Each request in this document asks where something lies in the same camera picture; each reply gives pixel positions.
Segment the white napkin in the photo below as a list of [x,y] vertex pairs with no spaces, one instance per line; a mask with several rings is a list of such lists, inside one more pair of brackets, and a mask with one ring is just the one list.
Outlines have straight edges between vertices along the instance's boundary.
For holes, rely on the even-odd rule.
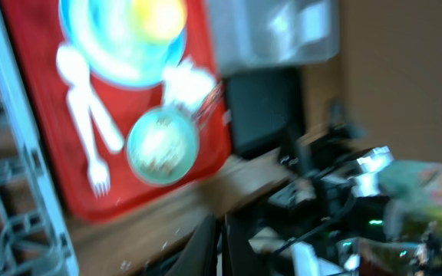
[[164,68],[162,106],[195,113],[216,85],[214,75],[188,57],[177,66]]

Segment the red snack wrapper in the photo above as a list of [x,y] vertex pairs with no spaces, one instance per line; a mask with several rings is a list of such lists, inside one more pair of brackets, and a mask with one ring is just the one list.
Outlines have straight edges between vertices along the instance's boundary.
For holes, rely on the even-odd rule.
[[213,111],[223,97],[223,83],[219,82],[203,99],[200,107],[192,115],[193,121],[202,130],[207,125]]

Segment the white plastic fork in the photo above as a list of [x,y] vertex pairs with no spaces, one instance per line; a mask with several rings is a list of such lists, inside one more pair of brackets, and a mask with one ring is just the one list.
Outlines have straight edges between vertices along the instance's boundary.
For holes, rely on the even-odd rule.
[[97,151],[87,95],[79,87],[71,88],[67,104],[87,158],[87,177],[93,194],[97,198],[105,196],[111,189],[111,177],[107,163]]

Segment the rice and food scraps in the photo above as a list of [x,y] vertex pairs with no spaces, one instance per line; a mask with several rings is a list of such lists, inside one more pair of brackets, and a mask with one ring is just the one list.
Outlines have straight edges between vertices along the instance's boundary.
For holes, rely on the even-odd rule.
[[134,150],[134,162],[148,173],[168,176],[185,154],[185,135],[170,118],[162,117],[148,126]]

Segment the white plastic spoon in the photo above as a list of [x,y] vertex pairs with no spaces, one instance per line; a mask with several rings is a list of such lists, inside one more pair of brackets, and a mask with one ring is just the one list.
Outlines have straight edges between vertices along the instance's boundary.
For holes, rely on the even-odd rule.
[[110,153],[119,153],[124,147],[124,136],[91,84],[90,66],[84,56],[74,46],[62,43],[57,50],[56,65],[67,84],[86,90],[91,116],[105,146]]

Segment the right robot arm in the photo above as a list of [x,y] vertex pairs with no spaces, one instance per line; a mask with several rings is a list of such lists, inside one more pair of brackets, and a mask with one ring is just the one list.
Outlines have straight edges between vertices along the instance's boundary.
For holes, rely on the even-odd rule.
[[290,120],[277,163],[291,172],[256,204],[250,275],[442,275],[442,164],[355,149],[338,101],[325,133],[304,144]]

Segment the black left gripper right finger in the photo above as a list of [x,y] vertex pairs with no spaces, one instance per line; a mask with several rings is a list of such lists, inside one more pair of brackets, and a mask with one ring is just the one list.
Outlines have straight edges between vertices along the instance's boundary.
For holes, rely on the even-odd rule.
[[252,250],[242,223],[225,215],[223,223],[223,276],[266,276],[267,269]]

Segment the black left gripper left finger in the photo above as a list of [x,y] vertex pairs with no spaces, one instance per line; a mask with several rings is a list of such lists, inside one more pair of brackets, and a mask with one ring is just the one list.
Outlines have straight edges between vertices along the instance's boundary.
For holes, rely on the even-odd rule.
[[214,215],[208,215],[196,227],[167,276],[216,275],[220,230]]

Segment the mint green bowl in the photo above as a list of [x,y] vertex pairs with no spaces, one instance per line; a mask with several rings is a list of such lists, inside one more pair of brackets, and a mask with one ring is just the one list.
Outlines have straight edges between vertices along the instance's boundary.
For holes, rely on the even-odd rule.
[[200,151],[197,125],[178,110],[153,108],[127,135],[125,154],[136,178],[151,186],[171,186],[193,167]]

